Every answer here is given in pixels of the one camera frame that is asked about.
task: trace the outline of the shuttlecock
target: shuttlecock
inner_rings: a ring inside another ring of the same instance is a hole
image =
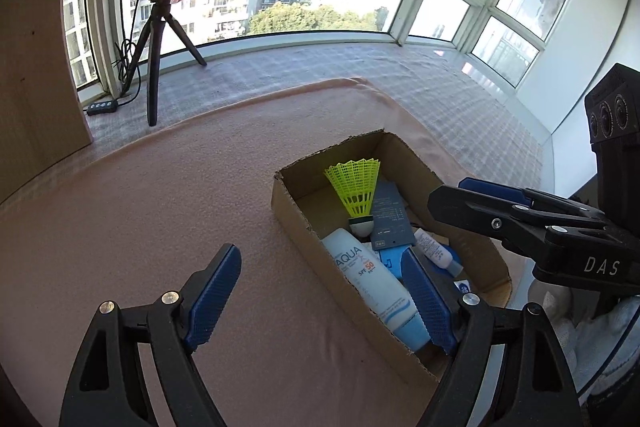
[[[338,163],[324,171],[351,216],[351,232],[358,237],[367,237],[373,232],[370,213],[379,170],[380,162],[371,159]]]

